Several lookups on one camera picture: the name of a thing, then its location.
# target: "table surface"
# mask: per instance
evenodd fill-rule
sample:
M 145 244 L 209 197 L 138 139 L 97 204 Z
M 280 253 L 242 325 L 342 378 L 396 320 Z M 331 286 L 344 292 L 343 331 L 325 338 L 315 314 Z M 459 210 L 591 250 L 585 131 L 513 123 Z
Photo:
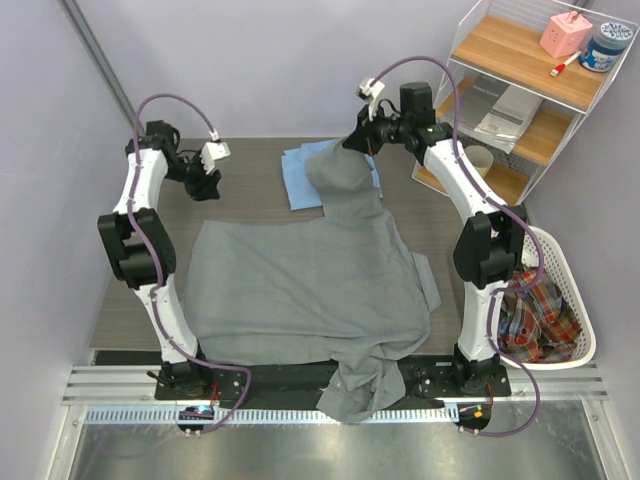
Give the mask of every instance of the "table surface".
M 221 167 L 217 201 L 193 202 L 181 184 L 165 181 L 158 213 L 178 257 L 176 287 L 182 294 L 191 250 L 205 220 L 250 224 L 288 224 L 322 216 L 321 208 L 291 212 L 282 179 L 284 150 L 321 139 L 231 139 L 232 157 Z M 197 148 L 203 140 L 183 140 L 182 148 Z M 453 249 L 462 223 L 450 200 L 411 179 L 414 157 L 399 146 L 385 146 L 375 159 L 383 202 L 394 215 L 407 247 L 426 254 L 442 297 L 431 316 L 431 334 L 417 353 L 447 354 L 460 334 L 464 288 L 453 266 Z M 159 350 L 151 321 L 126 285 L 111 279 L 92 348 Z

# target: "white laundry basket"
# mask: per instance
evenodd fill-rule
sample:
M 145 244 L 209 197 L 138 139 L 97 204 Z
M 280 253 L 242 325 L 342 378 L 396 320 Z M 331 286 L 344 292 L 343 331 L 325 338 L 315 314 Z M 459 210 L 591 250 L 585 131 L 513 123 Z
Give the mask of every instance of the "white laundry basket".
M 576 314 L 582 326 L 582 331 L 580 332 L 578 346 L 573 352 L 571 360 L 562 363 L 525 363 L 524 365 L 530 370 L 564 370 L 579 367 L 591 360 L 596 351 L 596 337 L 593 333 L 593 327 L 591 326 L 589 316 L 580 297 L 580 292 L 578 292 L 578 287 L 573 279 L 573 275 L 571 275 L 571 270 L 569 270 L 569 265 L 564 258 L 560 245 L 555 238 L 544 230 L 536 227 L 531 227 L 531 230 L 536 234 L 542 245 L 545 270 L 560 290 L 562 290 L 562 296 Z M 525 264 L 538 264 L 536 248 L 528 235 L 524 237 L 522 258 Z M 506 358 L 503 358 L 502 361 L 508 365 L 517 367 L 515 363 Z

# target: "pink box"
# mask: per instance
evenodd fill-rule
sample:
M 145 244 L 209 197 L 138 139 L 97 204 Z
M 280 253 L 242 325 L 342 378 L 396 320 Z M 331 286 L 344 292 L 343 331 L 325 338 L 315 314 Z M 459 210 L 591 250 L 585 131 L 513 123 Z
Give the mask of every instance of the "pink box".
M 551 17 L 540 39 L 540 45 L 553 58 L 571 55 L 580 49 L 580 44 L 591 27 L 591 22 L 578 12 L 561 13 Z

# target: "blue jar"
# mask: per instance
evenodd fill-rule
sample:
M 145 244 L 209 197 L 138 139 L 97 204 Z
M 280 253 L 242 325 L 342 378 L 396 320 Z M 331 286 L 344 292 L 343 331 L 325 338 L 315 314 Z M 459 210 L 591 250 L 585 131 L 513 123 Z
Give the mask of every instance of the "blue jar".
M 608 72 L 633 40 L 633 30 L 617 22 L 603 23 L 593 32 L 580 55 L 580 65 L 594 72 Z

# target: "plaid shirt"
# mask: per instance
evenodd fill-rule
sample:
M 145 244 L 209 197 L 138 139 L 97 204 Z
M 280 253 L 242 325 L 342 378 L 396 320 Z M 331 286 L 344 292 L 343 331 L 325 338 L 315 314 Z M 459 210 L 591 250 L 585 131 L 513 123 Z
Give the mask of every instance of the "plaid shirt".
M 514 275 L 510 287 L 525 285 L 535 271 Z M 548 274 L 526 293 L 505 293 L 500 309 L 500 349 L 523 362 L 571 360 L 580 337 L 580 322 Z

